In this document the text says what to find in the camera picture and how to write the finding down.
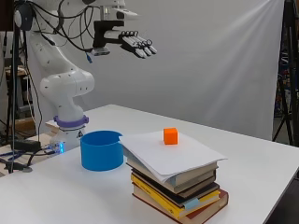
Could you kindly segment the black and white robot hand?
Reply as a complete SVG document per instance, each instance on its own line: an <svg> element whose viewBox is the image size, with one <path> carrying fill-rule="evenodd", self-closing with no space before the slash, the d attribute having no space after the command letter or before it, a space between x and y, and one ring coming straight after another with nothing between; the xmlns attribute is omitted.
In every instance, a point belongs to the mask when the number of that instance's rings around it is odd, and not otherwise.
<svg viewBox="0 0 299 224"><path fill-rule="evenodd" d="M153 42L141 37L138 31L114 30L114 27L122 27L123 25L124 21L95 21L93 23L92 55L108 55L110 50L107 44L119 45L122 49L141 59L146 59L157 53L157 49L152 46Z"/></svg>

